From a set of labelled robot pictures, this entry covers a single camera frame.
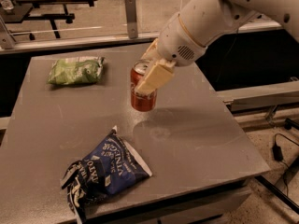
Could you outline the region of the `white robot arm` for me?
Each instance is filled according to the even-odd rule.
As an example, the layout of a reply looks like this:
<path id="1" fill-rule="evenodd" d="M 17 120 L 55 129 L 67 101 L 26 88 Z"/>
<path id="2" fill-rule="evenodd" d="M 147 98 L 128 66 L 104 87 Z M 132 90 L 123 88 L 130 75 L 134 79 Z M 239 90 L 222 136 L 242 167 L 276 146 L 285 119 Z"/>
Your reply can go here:
<path id="1" fill-rule="evenodd" d="M 299 0 L 190 0 L 165 24 L 142 58 L 149 61 L 135 92 L 149 95 L 206 53 L 219 37 L 263 14 L 299 40 Z"/>

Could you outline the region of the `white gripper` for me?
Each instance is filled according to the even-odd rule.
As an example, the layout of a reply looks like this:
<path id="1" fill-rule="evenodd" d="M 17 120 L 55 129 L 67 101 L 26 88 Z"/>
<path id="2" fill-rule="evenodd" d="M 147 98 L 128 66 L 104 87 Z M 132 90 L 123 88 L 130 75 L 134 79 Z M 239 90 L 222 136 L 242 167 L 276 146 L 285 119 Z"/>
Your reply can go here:
<path id="1" fill-rule="evenodd" d="M 180 14 L 176 13 L 141 56 L 142 60 L 155 62 L 149 64 L 149 69 L 138 82 L 136 89 L 145 93 L 160 89 L 174 77 L 175 65 L 188 66 L 205 53 L 206 46 L 190 36 Z"/>

